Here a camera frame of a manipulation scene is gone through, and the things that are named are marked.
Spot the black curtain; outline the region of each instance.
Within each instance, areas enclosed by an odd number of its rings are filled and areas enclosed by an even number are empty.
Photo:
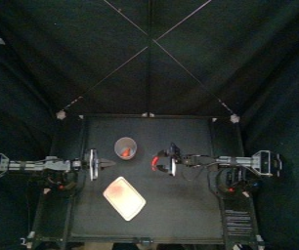
[[[48,103],[10,47],[0,46],[0,152],[10,159],[48,155],[56,125]],[[28,180],[0,180],[0,249],[18,249],[29,233],[37,188]]]
[[[278,179],[257,196],[261,233],[273,249],[299,249],[299,49],[277,69],[244,115],[245,149],[281,154]]]

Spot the black backdrop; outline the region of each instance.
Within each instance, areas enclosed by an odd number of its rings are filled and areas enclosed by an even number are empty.
[[[257,209],[265,240],[299,248],[299,1],[0,1],[0,37],[1,152],[42,158],[77,97],[72,114],[228,116],[221,100],[248,153],[285,157]],[[25,196],[9,186],[1,200]],[[1,244],[26,235],[28,217],[0,209]]]

